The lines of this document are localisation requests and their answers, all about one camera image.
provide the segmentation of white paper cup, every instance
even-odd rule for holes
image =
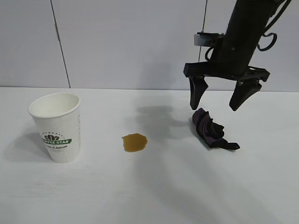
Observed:
[[[73,94],[54,93],[29,106],[29,114],[55,162],[70,162],[80,154],[79,105],[79,97]]]

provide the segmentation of coffee spill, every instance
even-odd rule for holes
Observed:
[[[145,148],[146,144],[148,143],[146,137],[139,133],[126,135],[122,137],[122,139],[123,147],[125,151],[128,153],[141,151]]]

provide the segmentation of white table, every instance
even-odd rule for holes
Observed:
[[[58,164],[27,113],[34,99],[82,99],[82,154]],[[299,93],[260,92],[238,111],[232,92],[200,105],[241,149],[208,149],[188,91],[0,88],[1,224],[297,224]],[[127,153],[122,136],[148,138]]]

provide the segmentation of robotic arm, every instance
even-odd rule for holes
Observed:
[[[280,11],[269,23],[268,20]],[[208,88],[205,77],[219,77],[236,81],[235,91],[229,106],[236,111],[251,95],[258,92],[270,73],[266,69],[248,66],[256,48],[270,49],[277,34],[265,34],[279,19],[291,0],[237,0],[228,23],[226,34],[199,32],[194,35],[196,46],[209,47],[206,62],[186,63],[184,74],[190,81],[190,106],[196,110],[199,101]],[[261,49],[258,42],[261,36],[273,36],[271,44]]]

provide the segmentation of green logo banner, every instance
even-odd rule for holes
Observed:
[[[72,139],[65,139],[65,140],[58,140],[58,141],[43,139],[43,141],[45,144],[50,144],[50,145],[66,145],[66,144],[70,144]]]

